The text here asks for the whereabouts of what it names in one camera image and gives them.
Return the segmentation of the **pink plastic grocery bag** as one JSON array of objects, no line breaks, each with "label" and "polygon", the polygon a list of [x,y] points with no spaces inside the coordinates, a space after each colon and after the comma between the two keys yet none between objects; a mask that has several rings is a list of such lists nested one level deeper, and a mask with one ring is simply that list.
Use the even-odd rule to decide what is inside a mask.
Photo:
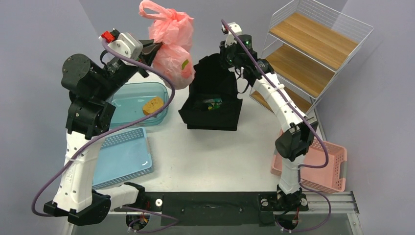
[{"label": "pink plastic grocery bag", "polygon": [[141,1],[138,13],[153,21],[148,27],[149,39],[161,43],[153,67],[169,78],[176,90],[185,89],[195,77],[190,54],[194,18],[151,0]]}]

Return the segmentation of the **black fabric grocery bag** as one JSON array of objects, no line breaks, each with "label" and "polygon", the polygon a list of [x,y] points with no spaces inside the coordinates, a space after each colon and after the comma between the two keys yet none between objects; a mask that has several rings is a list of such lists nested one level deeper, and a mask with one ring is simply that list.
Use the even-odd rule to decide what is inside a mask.
[{"label": "black fabric grocery bag", "polygon": [[179,114],[189,130],[236,131],[242,107],[236,77],[211,54],[194,65],[195,76]]}]

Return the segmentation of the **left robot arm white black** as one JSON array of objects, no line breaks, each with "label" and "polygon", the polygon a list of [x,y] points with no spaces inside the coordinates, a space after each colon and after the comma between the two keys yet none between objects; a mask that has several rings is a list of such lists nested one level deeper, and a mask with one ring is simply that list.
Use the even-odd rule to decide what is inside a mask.
[{"label": "left robot arm white black", "polygon": [[127,205],[144,208],[145,188],[126,182],[118,187],[94,190],[93,175],[104,134],[109,131],[115,106],[109,98],[134,74],[147,71],[113,58],[101,68],[84,54],[70,56],[62,66],[61,84],[71,104],[66,121],[67,149],[61,182],[53,200],[44,204],[49,216],[65,216],[77,226],[102,222],[110,210]]}]

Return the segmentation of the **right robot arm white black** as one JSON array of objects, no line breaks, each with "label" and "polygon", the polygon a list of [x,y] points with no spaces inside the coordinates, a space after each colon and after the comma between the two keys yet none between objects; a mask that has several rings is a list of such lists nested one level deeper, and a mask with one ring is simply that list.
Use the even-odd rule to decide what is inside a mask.
[{"label": "right robot arm white black", "polygon": [[317,121],[296,107],[272,65],[257,57],[252,49],[251,35],[242,34],[238,38],[242,43],[239,44],[231,34],[221,42],[221,62],[225,68],[241,70],[243,78],[265,99],[281,125],[281,135],[275,141],[282,163],[277,207],[281,210],[305,207],[307,202],[299,184],[299,165],[303,164],[314,140]]}]

